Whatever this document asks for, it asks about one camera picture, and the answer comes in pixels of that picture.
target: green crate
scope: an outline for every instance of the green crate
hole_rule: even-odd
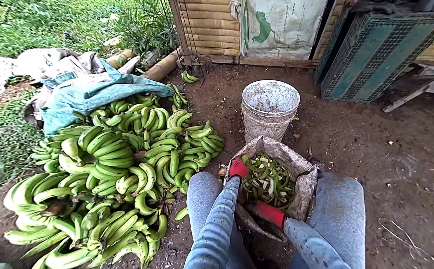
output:
[[[342,14],[316,70],[325,100],[369,103],[434,42],[434,11]]]

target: red glove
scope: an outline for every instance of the red glove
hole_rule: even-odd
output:
[[[276,207],[268,205],[261,200],[257,200],[254,204],[249,206],[252,207],[252,211],[255,212],[259,217],[271,221],[280,228],[283,228],[285,213],[283,213]]]
[[[240,180],[243,180],[248,173],[249,168],[247,168],[240,156],[235,158],[235,160],[232,162],[232,166],[230,167],[229,178],[231,179],[232,176],[238,175],[240,176]]]

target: white bucket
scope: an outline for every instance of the white bucket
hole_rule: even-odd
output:
[[[245,142],[263,135],[281,141],[297,113],[298,91],[285,82],[259,80],[242,92]]]

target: dirt ground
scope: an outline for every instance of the dirt ground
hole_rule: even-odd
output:
[[[416,246],[434,257],[434,95],[420,95],[392,113],[384,113],[384,99],[371,104],[323,101],[313,89],[313,73],[297,68],[214,65],[205,81],[186,84],[195,102],[193,123],[210,119],[226,138],[225,151],[206,170],[217,174],[220,164],[244,145],[240,115],[242,90],[256,80],[276,79],[293,85],[301,95],[298,122],[293,121],[283,142],[307,157],[319,156],[329,171],[356,178],[365,190],[367,268],[434,268],[392,236],[398,224]],[[163,82],[181,84],[177,72]],[[293,133],[301,133],[296,140]],[[0,261],[14,268],[30,268],[38,258],[19,260],[29,247],[8,244],[2,233],[14,226],[15,217],[2,206],[9,185],[0,187]],[[171,219],[185,206],[185,196],[170,208]],[[281,244],[242,229],[245,245],[257,268],[287,268],[291,244]],[[150,268],[182,268],[192,245],[188,217],[169,224],[161,249]],[[134,268],[137,257],[127,255],[118,264],[103,268]]]

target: green grass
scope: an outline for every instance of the green grass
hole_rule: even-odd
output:
[[[32,94],[31,89],[26,89],[0,107],[0,183],[19,179],[36,167],[28,157],[43,134],[23,120],[22,102]]]
[[[172,21],[170,8],[166,10]],[[100,20],[111,14],[119,19]],[[116,36],[122,38],[119,46],[103,46]],[[160,0],[0,0],[0,56],[68,47],[81,53],[98,50],[106,57],[129,46],[142,54],[175,45]]]

